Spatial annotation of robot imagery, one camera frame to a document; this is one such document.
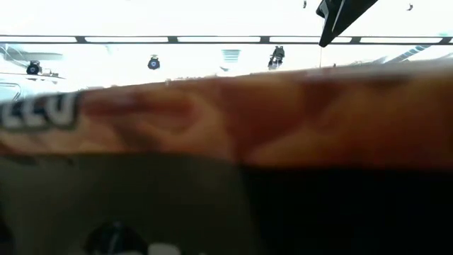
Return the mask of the black Fire Noodle packet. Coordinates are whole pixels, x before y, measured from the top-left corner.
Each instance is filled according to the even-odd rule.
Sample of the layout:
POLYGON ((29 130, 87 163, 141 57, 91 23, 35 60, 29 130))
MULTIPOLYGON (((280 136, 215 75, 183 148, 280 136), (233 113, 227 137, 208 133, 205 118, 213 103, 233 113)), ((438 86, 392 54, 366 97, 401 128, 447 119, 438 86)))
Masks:
POLYGON ((453 255, 453 59, 0 103, 0 255, 453 255))

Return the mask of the grey ceiling pipe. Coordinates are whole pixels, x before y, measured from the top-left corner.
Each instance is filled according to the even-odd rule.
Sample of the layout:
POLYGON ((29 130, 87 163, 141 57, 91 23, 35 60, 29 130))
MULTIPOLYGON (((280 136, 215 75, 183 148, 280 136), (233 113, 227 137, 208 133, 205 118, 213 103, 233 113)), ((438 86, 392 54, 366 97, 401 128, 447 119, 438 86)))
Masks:
POLYGON ((429 47, 430 47, 430 45, 416 45, 416 46, 412 47, 411 49, 397 55, 396 57, 393 57, 393 58, 387 60, 386 64, 404 62, 404 61, 408 60, 409 57, 412 57, 412 56, 428 49, 429 47))

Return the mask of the black ceiling light rail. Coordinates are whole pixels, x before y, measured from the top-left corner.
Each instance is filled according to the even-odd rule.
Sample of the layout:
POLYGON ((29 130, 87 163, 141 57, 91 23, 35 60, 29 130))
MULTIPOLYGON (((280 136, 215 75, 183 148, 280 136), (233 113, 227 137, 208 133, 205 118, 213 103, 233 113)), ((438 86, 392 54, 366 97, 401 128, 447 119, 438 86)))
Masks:
MULTIPOLYGON (((318 45, 316 36, 82 36, 0 35, 11 44, 257 44, 318 45)), ((453 45, 453 37, 340 36, 332 45, 453 45)))

